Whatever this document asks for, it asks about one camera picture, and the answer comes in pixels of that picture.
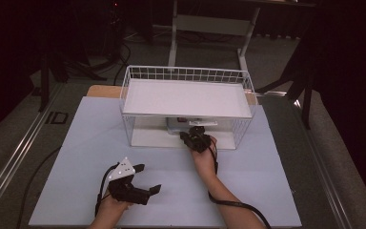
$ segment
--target table leg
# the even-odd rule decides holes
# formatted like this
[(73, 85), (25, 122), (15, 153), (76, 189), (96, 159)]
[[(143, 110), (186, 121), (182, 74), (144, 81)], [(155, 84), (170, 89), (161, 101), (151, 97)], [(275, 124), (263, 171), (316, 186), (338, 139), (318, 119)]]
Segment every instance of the table leg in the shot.
[(176, 63), (176, 34), (177, 34), (177, 0), (173, 2), (173, 20), (172, 20), (172, 44), (171, 44), (171, 51), (169, 52), (169, 63), (168, 67), (174, 67)]
[(257, 20), (257, 16), (259, 15), (259, 12), (260, 12), (260, 8), (254, 9), (254, 14), (252, 16), (252, 20), (249, 23), (249, 28), (245, 35), (245, 44), (243, 45), (242, 49), (237, 50), (240, 70), (242, 70), (242, 71), (248, 70), (248, 65), (246, 64), (246, 59), (245, 59), (245, 53), (246, 53), (246, 50), (248, 49), (249, 43), (251, 42), (252, 34), (254, 33), (254, 26), (256, 25), (256, 20)]

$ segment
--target black cable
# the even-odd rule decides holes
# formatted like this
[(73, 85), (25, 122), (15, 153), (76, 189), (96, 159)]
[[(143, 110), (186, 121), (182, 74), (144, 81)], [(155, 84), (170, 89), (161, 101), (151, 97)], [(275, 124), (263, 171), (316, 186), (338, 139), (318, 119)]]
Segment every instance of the black cable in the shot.
[(220, 205), (225, 205), (225, 206), (232, 206), (232, 207), (241, 207), (241, 208), (245, 208), (248, 210), (253, 211), (254, 213), (256, 213), (260, 219), (263, 221), (264, 225), (266, 226), (267, 229), (271, 229), (272, 227), (270, 226), (269, 222), (266, 220), (266, 218), (263, 216), (263, 214), (257, 210), (257, 208), (253, 207), (250, 204), (247, 203), (243, 203), (243, 202), (235, 202), (235, 201), (227, 201), (227, 200), (218, 200), (215, 199), (210, 192), (209, 194), (209, 199), (211, 202), (216, 203), (216, 204), (220, 204)]
[(99, 207), (100, 207), (100, 203), (102, 202), (102, 200), (106, 197), (108, 197), (109, 195), (105, 195), (103, 197), (103, 188), (105, 186), (105, 181), (106, 181), (106, 178), (109, 174), (109, 172), (111, 170), (114, 170), (115, 168), (117, 168), (117, 166), (119, 165), (120, 163), (118, 162), (117, 164), (111, 166), (105, 173), (105, 175), (103, 176), (102, 178), (102, 183), (100, 184), (100, 190), (99, 190), (99, 194), (97, 195), (97, 200), (96, 200), (96, 206), (94, 207), (94, 216), (96, 217), (97, 215), (97, 212), (99, 211)]
[(117, 73), (114, 76), (114, 81), (112, 82), (113, 86), (115, 86), (115, 81), (117, 80), (118, 75), (120, 75), (121, 71), (123, 70), (124, 67), (128, 67), (129, 63), (127, 61), (129, 61), (130, 56), (132, 54), (132, 51), (130, 49), (130, 47), (128, 47), (126, 44), (122, 43), (122, 45), (127, 49), (128, 51), (128, 55), (127, 58), (124, 59), (123, 56), (120, 55), (120, 60), (123, 62), (123, 65), (121, 65), (120, 69), (117, 71)]
[(25, 193), (23, 195), (23, 198), (22, 198), (22, 205), (21, 205), (21, 208), (20, 208), (20, 212), (19, 212), (19, 217), (17, 219), (17, 225), (16, 225), (16, 228), (20, 228), (20, 224), (22, 222), (22, 217), (23, 217), (23, 211), (25, 210), (25, 203), (26, 203), (26, 197), (28, 196), (28, 192), (29, 192), (29, 189), (31, 187), (31, 183), (35, 177), (35, 175), (37, 174), (37, 172), (40, 170), (41, 166), (43, 166), (43, 164), (51, 157), (53, 156), (55, 153), (57, 153), (59, 150), (61, 149), (61, 146), (58, 147), (57, 149), (55, 149), (54, 151), (52, 151), (49, 155), (46, 156), (46, 158), (44, 158), (43, 161), (41, 161), (41, 163), (38, 165), (37, 169), (34, 170), (34, 173), (31, 175), (31, 178), (28, 182), (28, 186), (26, 187), (26, 190), (25, 190)]
[(110, 70), (114, 69), (114, 68), (115, 68), (115, 66), (117, 66), (117, 64), (113, 64), (113, 65), (111, 65), (110, 67), (108, 67), (106, 70), (103, 70), (102, 72), (99, 72), (99, 73), (97, 73), (97, 74), (106, 73), (106, 72), (108, 72), (108, 71), (110, 71)]
[(93, 65), (93, 66), (86, 66), (85, 68), (90, 71), (97, 72), (97, 71), (103, 70), (105, 68), (112, 68), (112, 66), (114, 66), (116, 64), (116, 62), (117, 62), (117, 58), (112, 56), (110, 59), (108, 59), (104, 63), (100, 63), (100, 64)]
[[(203, 138), (203, 136), (198, 133), (195, 132), (197, 134), (197, 136), (201, 139), (201, 141), (203, 141), (204, 144), (207, 144), (206, 140)], [(216, 149), (216, 144), (215, 142), (210, 138), (211, 142), (213, 143), (214, 146), (214, 151), (211, 149), (211, 147), (209, 146), (208, 149), (210, 150), (211, 155), (213, 156), (213, 164), (214, 164), (214, 168), (215, 168), (215, 174), (217, 174), (218, 172), (218, 162), (216, 161), (217, 157), (217, 149)], [(211, 202), (219, 204), (219, 205), (226, 205), (226, 206), (233, 206), (233, 207), (241, 207), (241, 208), (245, 208), (248, 210), (253, 211), (255, 214), (257, 214), (260, 219), (263, 221), (264, 225), (266, 226), (267, 229), (271, 229), (272, 227), (270, 226), (269, 222), (266, 220), (266, 218), (263, 216), (263, 214), (257, 210), (255, 207), (253, 207), (250, 204), (247, 203), (243, 203), (243, 202), (235, 202), (235, 201), (228, 201), (228, 200), (218, 200), (215, 199), (210, 192), (208, 192), (209, 195), (209, 199)]]

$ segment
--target white table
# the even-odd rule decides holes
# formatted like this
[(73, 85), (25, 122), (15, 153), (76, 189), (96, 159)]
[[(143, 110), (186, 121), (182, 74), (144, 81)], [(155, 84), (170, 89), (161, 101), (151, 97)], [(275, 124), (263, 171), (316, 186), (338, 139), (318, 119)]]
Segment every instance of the white table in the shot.
[[(86, 226), (106, 170), (125, 156), (144, 163), (132, 184), (162, 184), (148, 205), (134, 205), (119, 227), (223, 227), (186, 149), (128, 144), (117, 98), (84, 97), (30, 219), (32, 226)], [(235, 151), (219, 151), (218, 176), (242, 201), (259, 209), (273, 227), (300, 219), (261, 106)]]

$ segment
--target hand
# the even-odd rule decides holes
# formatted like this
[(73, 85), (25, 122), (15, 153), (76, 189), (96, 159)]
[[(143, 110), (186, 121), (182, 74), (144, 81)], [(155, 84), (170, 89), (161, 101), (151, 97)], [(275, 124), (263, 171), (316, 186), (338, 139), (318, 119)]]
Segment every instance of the hand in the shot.
[(131, 205), (132, 203), (130, 202), (118, 201), (117, 199), (112, 198), (109, 190), (107, 190), (100, 203), (96, 218), (89, 228), (113, 228), (120, 220), (123, 212)]
[(216, 158), (216, 149), (215, 149), (216, 139), (213, 136), (210, 136), (210, 138), (212, 140), (210, 145), (210, 149), (213, 150), (212, 152), (210, 152), (210, 149), (206, 149), (204, 152), (200, 154), (197, 151), (194, 151), (192, 149), (190, 150), (192, 153), (195, 169), (200, 175), (203, 182), (206, 182), (216, 177), (214, 158), (212, 155), (214, 154)]

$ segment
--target white panel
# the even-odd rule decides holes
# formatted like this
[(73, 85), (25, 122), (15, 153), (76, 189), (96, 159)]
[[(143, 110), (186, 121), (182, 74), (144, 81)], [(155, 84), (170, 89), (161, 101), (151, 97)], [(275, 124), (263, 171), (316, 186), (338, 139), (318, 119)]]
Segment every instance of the white panel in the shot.
[(128, 158), (124, 158), (120, 164), (110, 173), (109, 181), (120, 179), (122, 177), (128, 177), (135, 174), (135, 170)]
[(131, 79), (124, 115), (251, 118), (241, 84)]

